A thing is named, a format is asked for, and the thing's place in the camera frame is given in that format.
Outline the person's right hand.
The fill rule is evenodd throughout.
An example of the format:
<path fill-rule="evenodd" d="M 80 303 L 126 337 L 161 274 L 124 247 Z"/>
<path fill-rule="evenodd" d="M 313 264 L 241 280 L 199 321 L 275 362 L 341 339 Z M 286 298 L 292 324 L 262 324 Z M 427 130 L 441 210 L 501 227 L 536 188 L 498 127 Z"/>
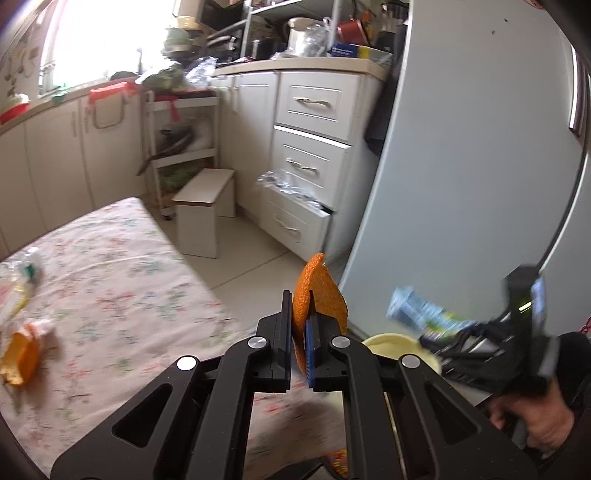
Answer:
<path fill-rule="evenodd" d="M 555 379 L 550 382 L 544 396 L 496 397 L 488 404 L 488 411 L 491 423 L 499 430 L 505 426 L 507 414 L 520 417 L 526 424 L 526 445 L 544 453 L 558 450 L 566 442 L 575 423 L 575 415 L 565 404 Z"/>

